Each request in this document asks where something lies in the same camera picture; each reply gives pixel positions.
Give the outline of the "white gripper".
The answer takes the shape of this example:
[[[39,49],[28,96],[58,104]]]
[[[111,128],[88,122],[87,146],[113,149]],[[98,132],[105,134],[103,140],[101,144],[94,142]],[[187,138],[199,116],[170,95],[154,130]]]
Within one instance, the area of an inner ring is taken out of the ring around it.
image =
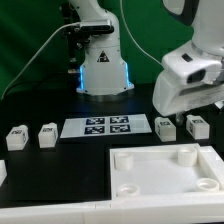
[[[163,71],[157,78],[153,98],[155,109],[162,116],[176,114],[177,125],[182,125],[184,116],[181,112],[213,104],[219,109],[224,108],[224,84],[213,85],[181,85]]]

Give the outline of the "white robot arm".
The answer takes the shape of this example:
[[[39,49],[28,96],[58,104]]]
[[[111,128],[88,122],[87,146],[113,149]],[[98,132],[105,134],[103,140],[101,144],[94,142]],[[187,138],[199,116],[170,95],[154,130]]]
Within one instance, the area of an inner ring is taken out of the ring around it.
[[[120,53],[117,17],[98,0],[68,0],[87,33],[85,60],[80,66],[79,93],[111,97],[134,88]],[[173,18],[194,29],[192,38],[162,58],[163,71],[154,87],[152,102],[169,116],[224,100],[224,0],[162,0]]]

